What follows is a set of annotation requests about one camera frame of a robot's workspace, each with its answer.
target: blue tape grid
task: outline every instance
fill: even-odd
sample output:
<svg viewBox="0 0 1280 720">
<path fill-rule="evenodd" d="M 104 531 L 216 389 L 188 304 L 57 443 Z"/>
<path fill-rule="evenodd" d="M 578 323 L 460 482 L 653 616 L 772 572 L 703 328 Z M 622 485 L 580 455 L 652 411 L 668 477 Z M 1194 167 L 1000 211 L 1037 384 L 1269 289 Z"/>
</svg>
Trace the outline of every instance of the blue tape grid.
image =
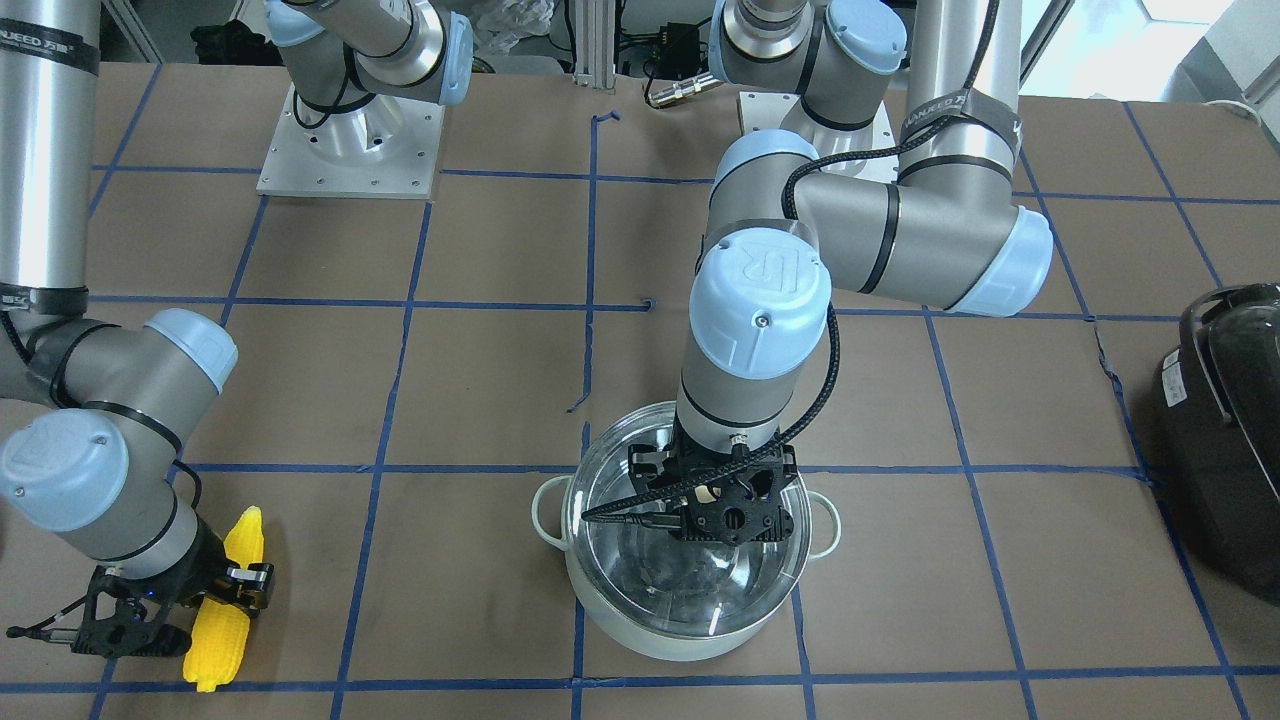
<svg viewBox="0 0 1280 720">
<path fill-rule="evenodd" d="M 124 165 L 120 164 L 120 159 L 124 155 L 125 147 L 132 138 L 138 120 L 146 109 L 147 101 L 159 79 L 161 68 L 157 67 L 152 73 L 142 96 L 138 101 L 138 106 L 129 120 L 129 124 L 116 147 L 113 159 L 106 165 L 93 165 L 96 170 L 105 170 L 102 181 L 99 183 L 97 190 L 90 202 L 90 213 L 92 214 L 99 204 L 101 202 L 110 179 L 115 173 L 220 173 L 220 174 L 257 174 L 259 168 L 218 168 L 218 167 L 169 167 L 169 165 Z M 1165 183 L 1169 191 L 1167 197 L 1158 196 L 1107 196 L 1107 195 L 1088 195 L 1088 193 L 1061 193 L 1061 192 L 1042 192 L 1034 179 L 1030 164 L 1027 160 L 1025 152 L 1023 154 L 1023 165 L 1030 179 L 1033 187 L 1032 192 L 1018 192 L 1019 197 L 1034 199 L 1041 211 L 1046 218 L 1050 219 L 1052 227 L 1052 218 L 1046 206 L 1044 199 L 1082 199 L 1082 200 L 1100 200 L 1100 201 L 1119 201 L 1119 202 L 1172 202 L 1180 217 L 1183 218 L 1188 234 L 1190 236 L 1197 250 L 1201 252 L 1204 260 L 1206 268 L 1213 275 L 1215 281 L 1219 281 L 1216 268 L 1199 241 L 1194 227 L 1192 225 L 1184 205 L 1190 204 L 1225 204 L 1225 205 L 1280 205 L 1280 200 L 1248 200 L 1248 199 L 1230 199 L 1230 197 L 1181 197 L 1176 195 L 1172 184 L 1170 183 L 1167 176 L 1165 174 L 1160 161 L 1147 141 L 1146 135 L 1138 123 L 1137 117 L 1133 114 L 1132 109 L 1125 105 L 1126 113 L 1129 114 L 1130 122 L 1134 126 L 1135 132 L 1139 136 L 1144 149 L 1147 150 L 1161 181 Z M 603 119 L 611 119 L 609 115 L 604 118 L 593 118 L 593 164 L 591 172 L 589 174 L 579 173 L 520 173 L 520 172 L 498 172 L 498 170 L 468 170 L 468 169 L 444 169 L 442 174 L 453 176 L 472 176 L 472 177 L 508 177 L 508 178 L 534 178 L 534 179 L 577 179 L 588 181 L 591 183 L 591 197 L 594 201 L 595 187 L 600 182 L 622 182 L 622 183 L 659 183 L 659 184 L 710 184 L 710 178 L 657 178 L 657 177 L 630 177 L 630 176 L 602 176 L 596 173 L 595 167 L 595 151 L 596 151 L 596 126 Z M 252 255 L 253 242 L 257 236 L 257 231 L 261 227 L 261 219 L 265 214 L 268 200 L 262 199 L 255 214 L 255 220 L 246 238 L 244 250 L 241 261 L 237 266 L 236 277 L 228 295 L 225 297 L 182 297 L 182 296 L 111 296 L 111 295 L 99 295 L 93 296 L 96 301 L 109 301 L 109 302 L 177 302 L 177 304 L 209 304 L 209 305 L 221 305 L 221 322 L 229 318 L 232 309 L 236 305 L 308 305 L 308 306 L 376 306 L 376 307 L 402 307 L 404 310 L 403 320 L 403 333 L 401 354 L 397 360 L 397 374 L 393 380 L 392 388 L 388 393 L 387 410 L 384 414 L 383 432 L 379 438 L 378 456 L 372 465 L 321 465 L 321 464 L 200 464 L 196 465 L 198 470 L 204 471 L 224 471 L 224 473 L 311 473 L 311 474 L 339 474 L 339 473 L 371 473 L 374 475 L 371 488 L 370 488 L 370 501 L 367 507 L 365 534 L 361 544 L 360 564 L 357 569 L 356 582 L 352 588 L 352 603 L 348 612 L 348 623 L 343 639 L 343 652 L 340 657 L 340 667 L 338 678 L 333 682 L 237 682 L 221 688 L 221 692 L 326 692 L 333 693 L 334 701 L 330 711 L 332 719 L 340 716 L 342 700 L 348 692 L 387 692 L 387 691 L 467 691 L 467 689 L 568 689 L 573 694 L 572 717 L 577 720 L 581 716 L 581 692 L 589 688 L 620 688 L 620 687 L 735 687 L 735 685 L 800 685 L 805 693 L 805 711 L 806 717 L 817 717 L 817 710 L 813 701 L 813 687 L 814 685 L 827 685 L 827 684 L 892 684 L 892 683 L 955 683 L 955 682 L 1018 682 L 1024 692 L 1024 700 L 1028 707 L 1028 715 L 1034 717 L 1034 702 L 1029 691 L 1029 680 L 1055 680 L 1055 679 L 1083 679 L 1083 678 L 1181 678 L 1181 676 L 1224 676 L 1231 689 L 1233 697 L 1235 698 L 1236 706 L 1240 712 L 1242 719 L 1248 719 L 1249 712 L 1244 705 L 1243 697 L 1240 694 L 1236 676 L 1257 676 L 1257 675 L 1280 675 L 1280 665 L 1231 665 L 1222 648 L 1221 638 L 1213 625 L 1212 618 L 1210 616 L 1204 598 L 1199 592 L 1196 578 L 1190 570 L 1185 550 L 1181 542 L 1174 534 L 1171 525 L 1169 525 L 1167 507 L 1161 505 L 1161 512 L 1165 516 L 1166 527 L 1170 530 L 1170 536 L 1174 543 L 1175 552 L 1179 559 L 1179 564 L 1187 577 L 1188 587 L 1196 600 L 1197 607 L 1201 612 L 1201 618 L 1204 621 L 1206 630 L 1212 641 L 1215 652 L 1219 659 L 1217 665 L 1203 665 L 1203 666 L 1151 666 L 1151 667 L 1085 667 L 1085 669 L 1027 669 L 1021 661 L 1020 648 L 1018 647 L 1016 630 L 1012 624 L 1011 611 L 1009 610 L 1007 597 L 1004 591 L 1004 583 L 1000 577 L 998 560 L 995 553 L 995 547 L 991 543 L 989 529 L 986 525 L 984 511 L 980 505 L 980 495 L 974 480 L 977 474 L 987 473 L 1111 473 L 1121 475 L 1125 478 L 1133 478 L 1137 480 L 1146 482 L 1146 469 L 1139 462 L 1139 466 L 1065 466 L 1065 465 L 973 465 L 968 460 L 968 452 L 964 448 L 963 432 L 959 425 L 959 414 L 954 405 L 954 398 L 950 395 L 950 382 L 946 375 L 945 360 L 942 356 L 941 346 L 937 341 L 937 334 L 933 328 L 934 313 L 927 309 L 841 309 L 838 310 L 842 315 L 896 315 L 896 316 L 920 316 L 924 319 L 929 334 L 931 342 L 934 347 L 934 357 L 938 365 L 940 377 L 943 380 L 945 388 L 947 389 L 948 410 L 952 414 L 954 429 L 956 432 L 957 447 L 961 450 L 963 465 L 955 466 L 863 466 L 863 465 L 840 465 L 840 466 L 826 466 L 814 465 L 804 468 L 809 473 L 842 473 L 842 474 L 964 474 L 970 482 L 970 492 L 974 500 L 975 512 L 979 516 L 979 524 L 983 530 L 983 541 L 987 547 L 988 560 L 992 566 L 992 577 L 997 587 L 997 592 L 1001 600 L 1001 607 L 1005 614 L 1006 629 L 1010 635 L 1010 647 L 1015 655 L 1014 670 L 992 670 L 992 671 L 961 671 L 961 673 L 863 673 L 863 674 L 814 674 L 809 667 L 808 652 L 804 643 L 804 612 L 803 603 L 800 598 L 799 589 L 792 594 L 792 610 L 795 615 L 796 625 L 796 643 L 797 652 L 800 657 L 800 674 L 791 675 L 755 675 L 755 676 L 719 676 L 719 675 L 695 675 L 685 678 L 662 678 L 662 676 L 628 676 L 628 678 L 586 678 L 584 674 L 584 641 L 585 641 L 585 616 L 581 605 L 575 607 L 575 643 L 573 643 L 573 675 L 571 678 L 540 678 L 540 679 L 453 679 L 453 680 L 440 680 L 440 679 L 421 679 L 421 680 L 349 680 L 347 678 L 351 662 L 351 652 L 355 646 L 355 630 L 358 621 L 360 602 L 364 592 L 364 582 L 367 573 L 369 551 L 371 548 L 372 532 L 376 523 L 378 511 L 378 495 L 380 492 L 380 479 L 385 473 L 472 473 L 472 474 L 504 474 L 504 473 L 543 473 L 543 474 L 563 474 L 572 473 L 573 466 L 568 465 L 393 465 L 385 462 L 387 442 L 389 439 L 390 420 L 394 415 L 396 397 L 398 393 L 401 373 L 403 370 L 404 352 L 410 333 L 410 327 L 412 322 L 412 313 L 415 309 L 421 307 L 435 307 L 435 309 L 477 309 L 477 310 L 547 310 L 547 311 L 581 311 L 588 314 L 594 314 L 595 311 L 605 313 L 644 313 L 652 309 L 653 304 L 645 301 L 640 305 L 595 305 L 594 304 L 594 264 L 589 261 L 588 265 L 588 301 L 582 305 L 577 304 L 517 304 L 517 302 L 436 302 L 436 301 L 417 301 L 413 300 L 415 286 L 421 274 L 422 256 L 426 243 L 426 231 L 430 220 L 430 206 L 428 205 L 424 211 L 422 231 L 419 238 L 417 255 L 415 258 L 415 266 L 412 274 L 412 282 L 407 297 L 404 301 L 384 301 L 384 300 L 349 300 L 349 299 L 278 299 L 278 297 L 239 297 L 238 290 L 241 279 L 243 278 L 244 269 Z M 594 204 L 591 206 L 591 220 L 594 220 Z M 1055 229 L 1055 245 L 1060 260 L 1062 261 L 1068 278 L 1071 283 L 1073 291 L 1076 295 L 1076 300 L 1080 305 L 1080 313 L 1024 313 L 1016 318 L 1021 319 L 1050 319 L 1050 320 L 1076 320 L 1096 323 L 1097 320 L 1108 322 L 1176 322 L 1176 316 L 1161 316 L 1161 315 L 1094 315 L 1089 311 L 1085 302 L 1083 291 L 1075 278 L 1075 273 L 1070 266 L 1070 260 L 1066 256 L 1066 251 L 1057 238 Z M 594 237 L 589 233 L 589 258 L 594 250 Z M 1103 366 L 1106 366 L 1105 351 L 1101 352 L 1101 360 Z M 585 389 L 590 388 L 590 357 L 585 357 L 584 363 L 584 382 Z M 1133 437 L 1133 424 L 1129 418 L 1128 409 L 1124 405 L 1123 388 L 1116 382 L 1117 402 L 1120 402 L 1121 410 L 1125 415 L 1126 425 L 1130 430 L 1130 439 L 1134 442 L 1135 451 L 1140 452 L 1137 447 L 1137 438 Z M 584 424 L 584 450 L 586 447 L 586 441 L 590 437 L 590 427 Z M 90 714 L 91 720 L 97 720 L 101 715 L 102 705 L 108 694 L 111 693 L 172 693 L 172 692 L 193 692 L 192 687 L 187 683 L 180 682 L 115 682 L 113 679 L 115 669 L 115 662 L 106 662 L 102 669 L 102 675 L 99 682 L 93 683 L 0 683 L 0 694 L 22 694 L 22 693 L 92 693 L 95 696 L 93 706 Z"/>
</svg>

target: glass lid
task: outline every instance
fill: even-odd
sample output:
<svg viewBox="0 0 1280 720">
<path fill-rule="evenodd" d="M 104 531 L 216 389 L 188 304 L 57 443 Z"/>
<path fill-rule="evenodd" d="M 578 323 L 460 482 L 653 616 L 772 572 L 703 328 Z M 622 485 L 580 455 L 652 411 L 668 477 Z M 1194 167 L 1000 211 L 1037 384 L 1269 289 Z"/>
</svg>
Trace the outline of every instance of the glass lid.
<svg viewBox="0 0 1280 720">
<path fill-rule="evenodd" d="M 724 635 L 767 618 L 796 584 L 810 533 L 803 480 L 782 491 L 795 532 L 777 543 L 685 542 L 666 530 L 581 518 L 589 507 L 634 495 L 627 447 L 666 447 L 675 414 L 675 402 L 641 407 L 591 445 L 568 488 L 566 539 L 594 588 L 631 620 L 675 637 Z M 649 503 L 632 511 L 663 509 Z"/>
</svg>

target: metal mounting plate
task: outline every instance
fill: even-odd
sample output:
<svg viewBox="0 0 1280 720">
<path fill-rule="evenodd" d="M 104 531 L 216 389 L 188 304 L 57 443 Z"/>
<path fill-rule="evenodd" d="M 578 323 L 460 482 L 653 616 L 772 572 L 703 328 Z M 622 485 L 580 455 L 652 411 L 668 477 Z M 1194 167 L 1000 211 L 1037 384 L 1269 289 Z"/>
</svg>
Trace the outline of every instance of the metal mounting plate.
<svg viewBox="0 0 1280 720">
<path fill-rule="evenodd" d="M 800 101 L 800 96 L 794 92 L 739 92 L 737 117 L 742 124 L 742 133 L 763 128 L 776 128 L 782 124 L 791 108 Z M 890 124 L 888 113 L 882 102 L 876 111 L 876 120 L 872 122 L 873 149 L 893 146 L 893 127 Z M 824 172 L 840 173 L 841 165 L 827 168 Z M 892 183 L 897 181 L 897 158 L 879 158 L 868 160 L 858 178 Z"/>
<path fill-rule="evenodd" d="M 271 146 L 257 178 L 259 195 L 429 200 L 444 129 L 444 108 L 396 99 L 408 132 L 388 142 L 376 161 L 339 165 L 311 150 L 293 119 L 293 86 L 284 96 Z"/>
</svg>

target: corn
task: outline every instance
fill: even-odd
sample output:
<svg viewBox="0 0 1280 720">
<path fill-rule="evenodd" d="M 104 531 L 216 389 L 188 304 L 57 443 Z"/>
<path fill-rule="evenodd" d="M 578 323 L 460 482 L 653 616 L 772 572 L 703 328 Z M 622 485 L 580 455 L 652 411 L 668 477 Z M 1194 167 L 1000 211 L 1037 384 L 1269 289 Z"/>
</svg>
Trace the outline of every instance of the corn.
<svg viewBox="0 0 1280 720">
<path fill-rule="evenodd" d="M 262 511 L 250 506 L 227 534 L 223 543 L 227 559 L 241 568 L 262 561 Z M 182 662 L 182 676 L 196 683 L 196 692 L 211 693 L 218 685 L 236 679 L 244 642 L 248 639 L 248 616 L 241 610 L 206 600 L 196 614 L 191 629 L 191 650 Z"/>
</svg>

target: pot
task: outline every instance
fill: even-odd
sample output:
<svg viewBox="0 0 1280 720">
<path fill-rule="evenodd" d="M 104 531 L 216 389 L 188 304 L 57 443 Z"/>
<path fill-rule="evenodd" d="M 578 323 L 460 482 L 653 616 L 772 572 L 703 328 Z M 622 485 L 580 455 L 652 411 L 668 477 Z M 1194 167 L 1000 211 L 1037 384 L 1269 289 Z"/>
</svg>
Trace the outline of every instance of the pot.
<svg viewBox="0 0 1280 720">
<path fill-rule="evenodd" d="M 705 660 L 755 635 L 786 602 L 805 565 L 836 548 L 840 512 L 797 478 L 782 491 L 795 532 L 777 543 L 682 542 L 639 525 L 584 521 L 586 509 L 632 495 L 628 446 L 667 446 L 675 415 L 675 402 L 659 402 L 618 420 L 591 445 L 577 473 L 538 488 L 531 516 L 538 536 L 564 552 L 579 602 L 609 637 L 659 660 Z M 538 510 L 558 486 L 567 488 L 561 537 L 554 537 L 541 527 Z M 809 552 L 810 501 L 831 514 L 835 528 L 831 543 L 815 553 Z"/>
</svg>

